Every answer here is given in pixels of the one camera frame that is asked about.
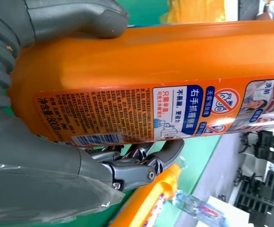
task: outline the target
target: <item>orange bottle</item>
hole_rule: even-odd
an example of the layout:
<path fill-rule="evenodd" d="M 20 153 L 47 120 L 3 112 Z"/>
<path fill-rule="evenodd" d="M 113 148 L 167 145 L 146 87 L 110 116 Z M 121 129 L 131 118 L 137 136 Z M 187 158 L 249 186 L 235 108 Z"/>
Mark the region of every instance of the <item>orange bottle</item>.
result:
<path fill-rule="evenodd" d="M 63 37 L 23 52 L 11 77 L 32 132 L 77 147 L 274 128 L 274 21 Z"/>
<path fill-rule="evenodd" d="M 180 173 L 180 166 L 175 163 L 158 175 L 153 183 L 136 189 L 109 226 L 152 226 L 158 209 L 175 195 Z"/>

